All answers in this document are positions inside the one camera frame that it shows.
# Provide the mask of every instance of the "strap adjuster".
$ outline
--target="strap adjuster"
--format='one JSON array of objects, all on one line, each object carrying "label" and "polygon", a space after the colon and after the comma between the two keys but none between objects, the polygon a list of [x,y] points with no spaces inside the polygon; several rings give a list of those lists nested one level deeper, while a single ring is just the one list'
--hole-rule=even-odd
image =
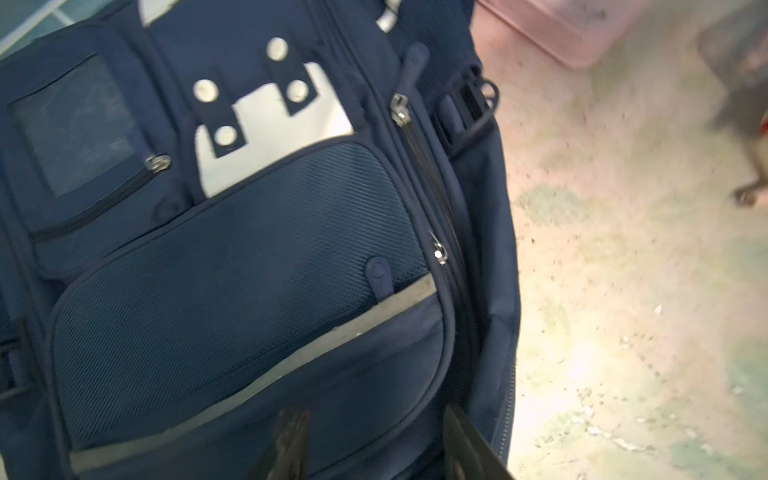
[{"label": "strap adjuster", "polygon": [[35,385],[22,366],[23,352],[19,340],[0,344],[0,402],[13,399]]},{"label": "strap adjuster", "polygon": [[[484,94],[483,88],[492,94]],[[496,84],[472,75],[438,101],[432,122],[449,157],[460,154],[490,123],[499,98]]]}]

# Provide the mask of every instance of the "white snap button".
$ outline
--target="white snap button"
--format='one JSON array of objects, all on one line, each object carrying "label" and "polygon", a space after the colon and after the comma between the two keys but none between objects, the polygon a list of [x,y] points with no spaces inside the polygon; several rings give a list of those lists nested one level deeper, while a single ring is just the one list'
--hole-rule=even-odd
[{"label": "white snap button", "polygon": [[194,97],[203,103],[210,103],[219,98],[219,88],[215,83],[206,78],[194,82],[192,92]]},{"label": "white snap button", "polygon": [[288,56],[288,42],[275,37],[266,44],[266,56],[274,61],[282,61]]},{"label": "white snap button", "polygon": [[216,129],[216,133],[214,134],[214,140],[216,143],[223,147],[231,145],[235,143],[235,140],[237,140],[237,130],[235,130],[235,128],[231,127],[230,125],[218,127],[218,129]]},{"label": "white snap button", "polygon": [[294,80],[288,84],[288,100],[300,104],[310,95],[310,88],[301,80]]}]

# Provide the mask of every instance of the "navy blue backpack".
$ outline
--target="navy blue backpack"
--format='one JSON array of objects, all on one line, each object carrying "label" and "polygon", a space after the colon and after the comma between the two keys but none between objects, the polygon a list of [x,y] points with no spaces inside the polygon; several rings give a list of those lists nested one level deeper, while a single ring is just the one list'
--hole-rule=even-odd
[{"label": "navy blue backpack", "polygon": [[506,460],[515,235],[470,0],[130,0],[0,62],[11,480]]}]

